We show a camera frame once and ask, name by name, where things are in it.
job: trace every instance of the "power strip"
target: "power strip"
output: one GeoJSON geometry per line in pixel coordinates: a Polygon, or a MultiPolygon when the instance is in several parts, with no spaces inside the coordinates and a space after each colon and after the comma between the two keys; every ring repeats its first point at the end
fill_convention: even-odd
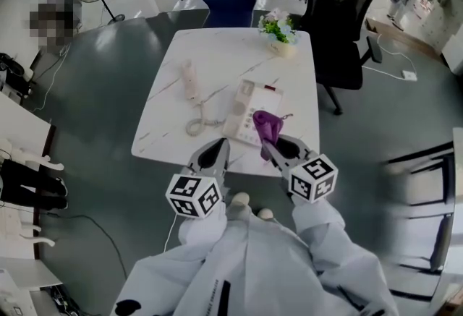
{"type": "Polygon", "coordinates": [[[408,70],[403,70],[402,71],[402,77],[406,81],[418,81],[417,75],[414,72],[410,72],[408,70]]]}

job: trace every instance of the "white cord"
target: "white cord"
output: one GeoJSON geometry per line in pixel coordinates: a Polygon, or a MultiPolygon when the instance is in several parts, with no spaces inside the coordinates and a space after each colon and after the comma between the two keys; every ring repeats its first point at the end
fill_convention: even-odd
{"type": "MultiPolygon", "coordinates": [[[[403,53],[391,53],[390,51],[387,51],[383,46],[381,46],[379,44],[379,38],[382,36],[382,34],[380,34],[378,36],[378,39],[376,41],[376,43],[378,44],[378,46],[381,48],[381,50],[384,50],[386,53],[390,54],[390,55],[402,55],[406,60],[408,60],[410,62],[410,64],[412,65],[412,68],[413,68],[413,72],[415,72],[415,76],[416,78],[418,78],[418,73],[417,73],[417,70],[413,64],[413,61],[410,60],[410,58],[406,55],[404,55],[403,53]]],[[[377,70],[377,69],[374,69],[374,68],[370,68],[370,67],[365,67],[365,66],[362,66],[362,68],[365,68],[365,69],[369,69],[369,70],[374,70],[375,72],[378,72],[378,73],[381,73],[381,74],[385,74],[389,77],[393,77],[395,78],[396,80],[401,80],[401,81],[408,81],[407,79],[405,78],[402,78],[402,77],[397,77],[397,76],[394,76],[393,74],[390,74],[390,73],[386,73],[386,72],[382,72],[381,70],[377,70]]]]}
{"type": "Polygon", "coordinates": [[[45,98],[43,99],[43,105],[40,107],[40,108],[35,108],[32,112],[35,113],[35,111],[41,111],[43,108],[45,108],[45,103],[46,103],[46,97],[48,96],[48,93],[50,92],[51,88],[53,87],[53,84],[55,83],[55,76],[56,76],[56,73],[58,73],[58,71],[61,69],[61,66],[63,65],[64,61],[66,60],[66,56],[67,56],[67,53],[69,53],[69,49],[71,48],[71,44],[69,44],[67,46],[67,50],[66,50],[66,53],[64,55],[64,58],[63,60],[61,61],[61,64],[59,65],[58,69],[55,71],[55,73],[53,74],[53,79],[51,80],[51,85],[50,85],[50,88],[48,89],[48,91],[46,92],[45,94],[45,98]]]}
{"type": "Polygon", "coordinates": [[[198,105],[200,107],[201,118],[193,119],[185,126],[185,131],[191,137],[196,137],[201,134],[205,130],[206,126],[217,127],[224,123],[224,121],[218,121],[216,119],[212,121],[210,119],[206,119],[204,117],[204,102],[201,101],[198,105]]]}
{"type": "Polygon", "coordinates": [[[169,243],[169,239],[171,238],[172,229],[173,229],[174,226],[175,226],[175,221],[176,221],[176,220],[177,220],[177,214],[175,214],[174,222],[172,222],[171,229],[169,230],[169,235],[167,235],[167,240],[166,240],[166,243],[165,243],[165,245],[164,245],[164,251],[163,251],[163,253],[165,253],[166,250],[167,250],[167,244],[169,243]]]}

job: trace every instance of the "black chair armrest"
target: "black chair armrest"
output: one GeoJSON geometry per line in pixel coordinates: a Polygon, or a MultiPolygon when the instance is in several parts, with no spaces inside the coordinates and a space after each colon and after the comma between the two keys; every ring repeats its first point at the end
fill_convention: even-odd
{"type": "Polygon", "coordinates": [[[368,50],[360,59],[360,64],[363,65],[365,62],[371,58],[375,63],[381,63],[383,61],[383,54],[381,53],[381,48],[378,45],[378,42],[373,38],[367,37],[368,50]]]}

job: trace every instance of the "office desk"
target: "office desk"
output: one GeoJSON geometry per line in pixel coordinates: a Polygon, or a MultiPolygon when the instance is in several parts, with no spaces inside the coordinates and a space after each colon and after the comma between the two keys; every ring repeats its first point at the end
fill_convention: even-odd
{"type": "MultiPolygon", "coordinates": [[[[281,133],[303,140],[319,151],[318,99],[310,36],[300,33],[298,52],[283,59],[266,48],[255,28],[181,30],[174,36],[155,78],[138,125],[132,154],[185,165],[207,142],[223,137],[221,127],[206,127],[197,137],[185,125],[199,117],[199,108],[185,98],[180,66],[191,59],[208,119],[224,120],[242,80],[284,91],[278,116],[294,114],[281,133]]],[[[230,139],[229,171],[280,176],[260,157],[260,148],[230,139]]]]}

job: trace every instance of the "purple cloth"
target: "purple cloth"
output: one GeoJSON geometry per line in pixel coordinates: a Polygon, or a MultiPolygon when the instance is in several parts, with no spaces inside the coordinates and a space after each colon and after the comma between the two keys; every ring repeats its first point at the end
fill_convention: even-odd
{"type": "MultiPolygon", "coordinates": [[[[268,113],[267,111],[256,111],[252,116],[254,121],[255,129],[259,134],[260,141],[267,140],[273,145],[276,145],[276,141],[279,138],[280,131],[283,128],[283,119],[268,113]]],[[[263,151],[260,151],[260,156],[264,161],[269,161],[270,156],[263,151]]]]}

